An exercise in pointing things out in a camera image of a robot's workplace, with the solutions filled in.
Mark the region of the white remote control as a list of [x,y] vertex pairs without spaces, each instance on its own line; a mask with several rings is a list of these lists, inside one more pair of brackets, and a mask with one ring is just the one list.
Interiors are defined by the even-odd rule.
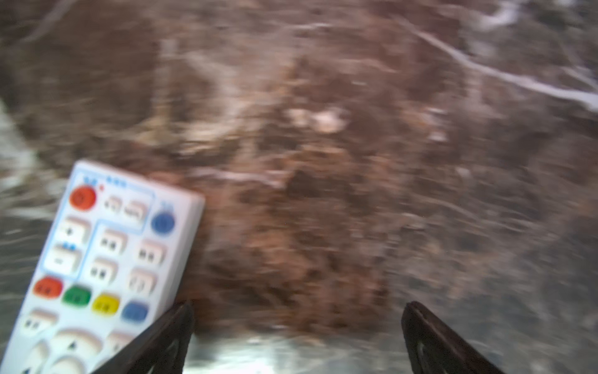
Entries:
[[2,361],[4,373],[90,373],[173,306],[203,195],[75,163]]

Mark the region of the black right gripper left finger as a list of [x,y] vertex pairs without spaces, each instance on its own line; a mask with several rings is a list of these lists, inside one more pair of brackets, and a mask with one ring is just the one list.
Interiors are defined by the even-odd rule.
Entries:
[[181,374],[194,328],[191,302],[179,303],[93,374]]

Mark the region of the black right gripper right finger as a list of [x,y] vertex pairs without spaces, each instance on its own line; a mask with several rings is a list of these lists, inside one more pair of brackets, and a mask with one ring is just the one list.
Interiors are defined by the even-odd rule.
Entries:
[[420,302],[406,304],[401,324],[415,374],[503,374]]

